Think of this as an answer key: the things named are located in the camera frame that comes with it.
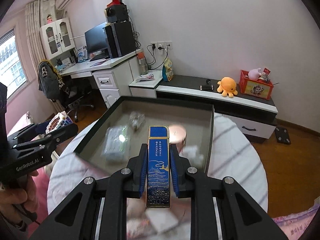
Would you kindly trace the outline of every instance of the human hand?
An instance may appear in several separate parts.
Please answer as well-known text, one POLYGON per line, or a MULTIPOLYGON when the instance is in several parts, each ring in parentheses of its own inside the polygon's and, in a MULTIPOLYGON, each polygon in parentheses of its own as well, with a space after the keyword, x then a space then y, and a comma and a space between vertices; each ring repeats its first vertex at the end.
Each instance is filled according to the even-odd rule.
POLYGON ((36 177, 38 174, 38 171, 33 171, 28 175, 25 190, 22 188, 0 189, 0 212, 9 222, 18 225, 22 221, 20 213, 12 204, 23 204, 24 208, 31 213, 38 209, 37 188, 32 179, 32 176, 36 177))

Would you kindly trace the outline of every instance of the computer monitor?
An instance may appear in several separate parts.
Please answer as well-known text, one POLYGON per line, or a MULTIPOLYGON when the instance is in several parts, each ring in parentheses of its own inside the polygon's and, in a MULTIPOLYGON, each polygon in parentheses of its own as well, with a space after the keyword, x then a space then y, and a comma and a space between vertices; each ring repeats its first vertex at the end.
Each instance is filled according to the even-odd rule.
POLYGON ((97 52, 99 50, 104 51, 103 54, 95 56, 91 61, 102 58, 109 58, 109 54, 107 51, 108 44, 106 42, 106 34, 103 30, 103 27, 106 26, 106 23, 107 22, 101 23, 100 25, 84 33, 88 54, 97 52))

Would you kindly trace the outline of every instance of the blue gripper pad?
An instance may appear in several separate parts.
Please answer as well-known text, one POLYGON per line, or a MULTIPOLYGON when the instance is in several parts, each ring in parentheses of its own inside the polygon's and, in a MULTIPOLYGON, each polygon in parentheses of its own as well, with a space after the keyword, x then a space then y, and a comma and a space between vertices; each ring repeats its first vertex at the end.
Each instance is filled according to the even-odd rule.
POLYGON ((174 157, 173 157, 173 150, 171 147, 170 147, 170 171, 171 171, 173 190, 174 190, 176 196, 179 197, 178 171, 177 171, 176 163, 175 163, 174 157))
POLYGON ((143 163, 142 163, 142 168, 141 168, 141 173, 140 173, 140 197, 142 196, 142 193, 144 192, 144 186, 146 184, 146 176, 147 176, 147 167, 148 167, 148 149, 146 149, 143 157, 143 163))

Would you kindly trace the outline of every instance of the small figurine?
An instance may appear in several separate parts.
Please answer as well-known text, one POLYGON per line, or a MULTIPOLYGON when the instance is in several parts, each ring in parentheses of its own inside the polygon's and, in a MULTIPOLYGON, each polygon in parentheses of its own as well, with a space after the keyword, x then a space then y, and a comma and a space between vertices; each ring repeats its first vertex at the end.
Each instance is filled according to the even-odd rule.
POLYGON ((53 22, 52 16, 51 16, 51 14, 48 14, 48 16, 47 16, 47 23, 49 24, 49 23, 52 23, 52 22, 53 22))
POLYGON ((222 92, 223 97, 228 95, 230 98, 233 98, 233 95, 236 96, 238 94, 238 91, 236 90, 237 84, 232 78, 224 77, 218 82, 218 85, 217 91, 218 93, 222 92))
POLYGON ((252 69, 249 71, 248 73, 248 77, 251 80, 258 80, 258 78, 261 76, 261 73, 259 72, 261 70, 261 68, 256 68, 256 69, 252 69))
POLYGON ((268 70, 267 68, 264 68, 262 74, 261 74, 261 77, 259 77, 259 81, 261 82, 265 82, 265 83, 269 83, 270 81, 270 78, 269 78, 269 74, 270 74, 270 70, 268 70))

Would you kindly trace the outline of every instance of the pink plush toy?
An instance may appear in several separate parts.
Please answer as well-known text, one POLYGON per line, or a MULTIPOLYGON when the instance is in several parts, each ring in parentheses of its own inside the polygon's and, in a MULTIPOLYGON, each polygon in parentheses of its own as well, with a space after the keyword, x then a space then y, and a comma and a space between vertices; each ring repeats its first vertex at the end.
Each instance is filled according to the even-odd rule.
POLYGON ((258 80, 258 78, 261 76, 261 73, 259 72, 261 70, 261 68, 256 68, 253 70, 250 70, 248 73, 248 77, 251 80, 258 80))

